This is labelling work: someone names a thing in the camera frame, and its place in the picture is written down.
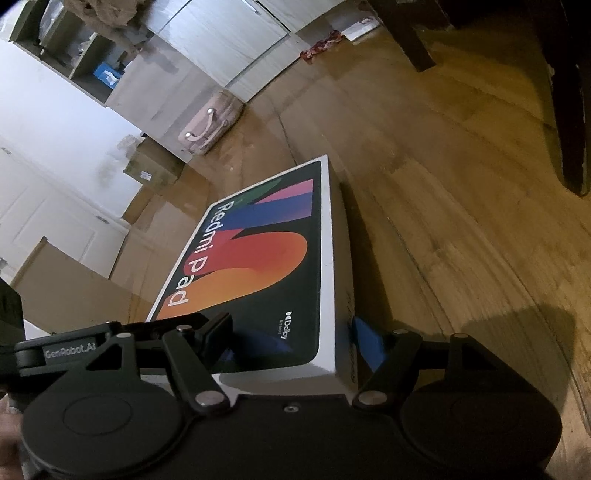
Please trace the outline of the person's left hand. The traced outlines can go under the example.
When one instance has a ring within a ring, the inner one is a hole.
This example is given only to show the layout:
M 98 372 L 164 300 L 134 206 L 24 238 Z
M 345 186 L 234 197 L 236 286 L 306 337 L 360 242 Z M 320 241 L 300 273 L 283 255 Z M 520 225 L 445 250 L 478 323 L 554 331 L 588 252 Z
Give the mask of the person's left hand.
M 8 394 L 1 396 L 0 414 L 0 478 L 23 480 L 19 457 L 22 415 L 11 409 Z

